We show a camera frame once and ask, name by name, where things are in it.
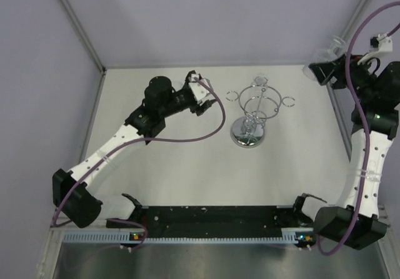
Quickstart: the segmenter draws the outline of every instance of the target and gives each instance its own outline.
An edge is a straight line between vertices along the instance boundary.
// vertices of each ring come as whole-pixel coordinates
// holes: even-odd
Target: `ventilated strip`
[[[129,240],[130,232],[68,231],[64,243],[139,243]],[[298,243],[296,232],[282,232],[282,237],[268,238],[147,238],[144,243],[152,244],[266,244]]]

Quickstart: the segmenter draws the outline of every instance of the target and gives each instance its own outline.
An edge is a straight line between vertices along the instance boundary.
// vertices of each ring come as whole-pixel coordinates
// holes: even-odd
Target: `black robot arm segment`
[[[320,85],[326,85],[333,78],[336,82],[332,89],[347,88],[342,55],[334,61],[311,63],[308,67],[314,73]],[[370,131],[388,135],[392,140],[396,137],[399,125],[399,113],[395,107],[400,103],[400,62],[389,63],[379,76],[371,74],[368,63],[359,64],[362,56],[351,56],[351,81],[368,120]],[[358,111],[352,112],[353,133],[362,129]]]
[[[204,100],[208,92],[195,82],[194,77],[211,87],[209,81],[202,79],[195,71],[187,74],[184,86],[179,91],[174,90],[167,77],[158,76],[150,80],[144,90],[142,105],[129,115],[125,125],[135,127],[139,135],[153,138],[165,128],[165,118],[168,116],[185,109],[190,109],[190,112],[198,116],[202,115],[215,100]]]

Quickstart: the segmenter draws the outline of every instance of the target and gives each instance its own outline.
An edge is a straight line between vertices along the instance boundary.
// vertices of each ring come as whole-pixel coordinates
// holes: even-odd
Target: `gray wall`
[[[100,75],[57,0],[0,0],[0,17],[0,278],[34,278]]]
[[[70,0],[107,66],[301,63],[359,0]]]
[[[372,0],[369,5],[362,21],[370,15],[377,8],[384,4],[398,1],[398,0]],[[376,33],[388,32],[392,30],[400,22],[400,8],[391,8],[385,12],[382,12],[376,18],[374,18],[361,33],[357,40],[356,46],[353,53],[362,54],[369,49],[369,37]],[[393,53],[388,55],[382,61],[381,70],[386,67],[388,62],[400,61],[400,31],[397,32],[393,37]],[[340,91],[337,93],[343,111],[345,111],[347,119],[347,129],[351,131],[350,114],[354,109],[353,99],[351,98],[347,90]],[[385,205],[387,212],[394,228],[398,242],[400,242],[400,133],[397,133],[397,138],[387,155],[385,165],[383,169],[382,183],[379,190],[379,201]]]

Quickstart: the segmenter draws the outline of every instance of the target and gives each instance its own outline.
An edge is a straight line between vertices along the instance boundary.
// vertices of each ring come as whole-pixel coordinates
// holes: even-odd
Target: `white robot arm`
[[[359,214],[368,218],[378,218],[378,190],[381,182],[381,174],[386,154],[393,141],[388,139],[386,134],[372,131],[370,136],[370,154],[368,159],[368,169],[365,174],[365,185],[363,190],[362,205]],[[358,195],[359,181],[362,176],[361,168],[364,158],[365,134],[363,130],[358,130],[351,136],[352,152],[347,180],[341,196],[335,205],[341,208],[355,207]],[[318,211],[322,207],[329,206],[322,199],[312,196],[306,197],[301,211],[312,220],[316,219]]]
[[[349,234],[348,228],[352,228],[344,244],[356,249],[382,238],[387,229],[384,223],[378,221],[378,190],[384,160],[399,125],[395,108],[400,103],[400,62],[389,63],[379,76],[375,72],[380,66],[379,58],[392,50],[391,37],[378,34],[371,38],[371,49],[364,56],[343,54],[337,60],[308,66],[320,85],[328,84],[335,77],[332,89],[347,88],[344,65],[346,55],[350,55],[347,58],[350,58],[351,83],[369,129],[369,156],[367,169],[363,170],[366,135],[359,110],[354,109],[351,115],[354,123],[351,161],[339,199],[335,204],[330,204],[316,196],[303,194],[296,199],[294,211],[299,213],[299,219],[303,222],[312,223],[315,234],[335,241],[341,241],[345,233]],[[372,60],[377,61],[377,68],[370,73]],[[359,190],[361,179],[364,179],[364,187]],[[353,227],[350,224],[356,207],[359,211]]]
[[[210,82],[195,71],[189,72],[179,91],[174,90],[167,77],[150,80],[142,105],[109,141],[68,172],[61,169],[55,172],[53,203],[80,228],[95,219],[128,219],[138,202],[125,194],[97,195],[99,187],[134,150],[148,144],[165,128],[166,117],[187,108],[199,116],[215,103],[215,99],[207,99],[209,91],[198,82],[212,90]]]

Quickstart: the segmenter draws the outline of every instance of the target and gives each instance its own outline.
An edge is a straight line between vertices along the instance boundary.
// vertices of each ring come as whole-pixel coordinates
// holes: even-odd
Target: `white table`
[[[299,65],[157,69],[109,69],[102,89],[87,154],[117,131],[144,97],[157,75],[184,81],[195,69],[211,80],[225,105],[225,127],[212,138],[190,144],[152,142],[118,168],[100,193],[128,193],[143,205],[291,205],[301,193],[330,203],[340,195],[349,164],[327,89],[305,77]],[[238,102],[226,100],[240,92],[257,73],[282,96],[296,99],[267,122],[264,143],[254,149],[235,145],[229,130],[243,115]],[[164,138],[195,138],[220,124],[215,104],[197,117],[184,111],[166,120]]]

